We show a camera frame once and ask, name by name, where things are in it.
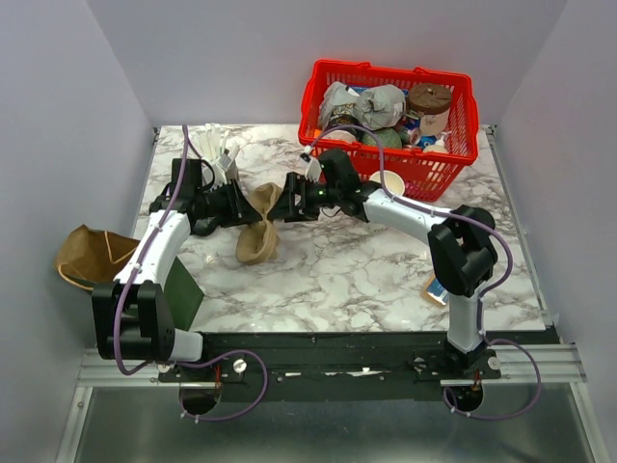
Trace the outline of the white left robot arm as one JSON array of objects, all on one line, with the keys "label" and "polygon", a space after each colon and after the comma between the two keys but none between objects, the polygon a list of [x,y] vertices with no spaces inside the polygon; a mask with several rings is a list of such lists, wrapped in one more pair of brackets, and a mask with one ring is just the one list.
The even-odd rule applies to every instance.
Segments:
[{"label": "white left robot arm", "polygon": [[203,336],[177,328],[165,296],[176,256],[193,228],[204,219],[218,227],[248,225],[261,219],[235,178],[207,186],[203,163],[176,158],[172,179],[149,206],[147,230],[133,256],[107,284],[92,291],[96,344],[101,358],[155,363],[180,362],[194,381],[214,367],[203,350]]}]

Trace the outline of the brown cardboard cup carrier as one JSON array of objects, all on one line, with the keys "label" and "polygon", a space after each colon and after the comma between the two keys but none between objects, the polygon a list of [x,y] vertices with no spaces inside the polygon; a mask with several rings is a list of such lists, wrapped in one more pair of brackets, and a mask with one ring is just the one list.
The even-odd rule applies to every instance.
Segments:
[{"label": "brown cardboard cup carrier", "polygon": [[267,218],[282,194],[273,182],[259,185],[248,197],[251,206],[260,214],[258,222],[248,225],[238,236],[236,258],[245,265],[256,265],[278,257],[280,238],[274,223]]}]

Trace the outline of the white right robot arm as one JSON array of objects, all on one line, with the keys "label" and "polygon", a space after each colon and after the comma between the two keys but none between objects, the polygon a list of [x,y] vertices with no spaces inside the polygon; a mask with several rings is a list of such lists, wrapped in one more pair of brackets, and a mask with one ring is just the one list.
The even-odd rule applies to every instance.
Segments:
[{"label": "white right robot arm", "polygon": [[425,243],[434,275],[449,293],[444,368],[457,378],[476,370],[487,348],[479,328],[480,292],[492,278],[497,262],[490,238],[495,228],[491,214],[469,206],[453,211],[431,209],[390,195],[382,184],[362,181],[349,156],[340,149],[326,150],[308,165],[321,169],[317,180],[289,173],[267,218],[311,221],[323,208],[338,207],[347,216],[394,228]]}]

